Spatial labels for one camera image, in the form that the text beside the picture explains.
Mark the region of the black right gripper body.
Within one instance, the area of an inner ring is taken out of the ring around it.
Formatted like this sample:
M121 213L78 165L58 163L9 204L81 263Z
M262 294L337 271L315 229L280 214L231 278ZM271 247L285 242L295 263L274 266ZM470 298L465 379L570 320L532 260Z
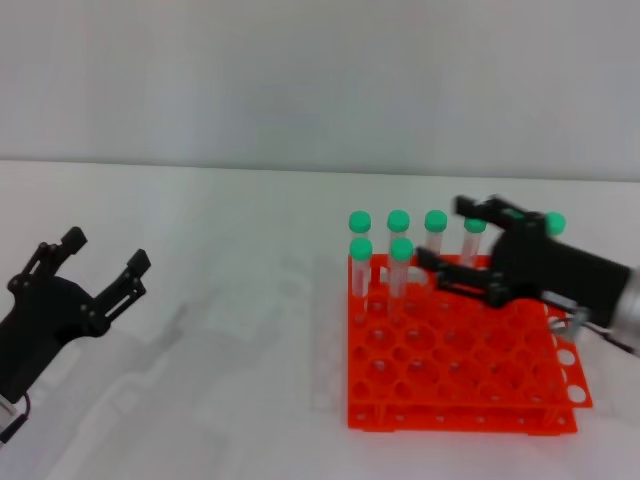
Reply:
M610 325L631 269L552 239L542 219L500 222L503 232L489 262L489 304L520 298L542 300L550 292L588 309L591 322Z

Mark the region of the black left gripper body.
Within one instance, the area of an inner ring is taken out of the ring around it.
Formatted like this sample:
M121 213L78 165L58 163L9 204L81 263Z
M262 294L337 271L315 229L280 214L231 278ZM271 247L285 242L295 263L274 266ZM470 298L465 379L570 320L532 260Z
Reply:
M87 292L57 276L18 275L8 289L14 305L1 321L1 395L18 400L66 344L104 335L108 321Z

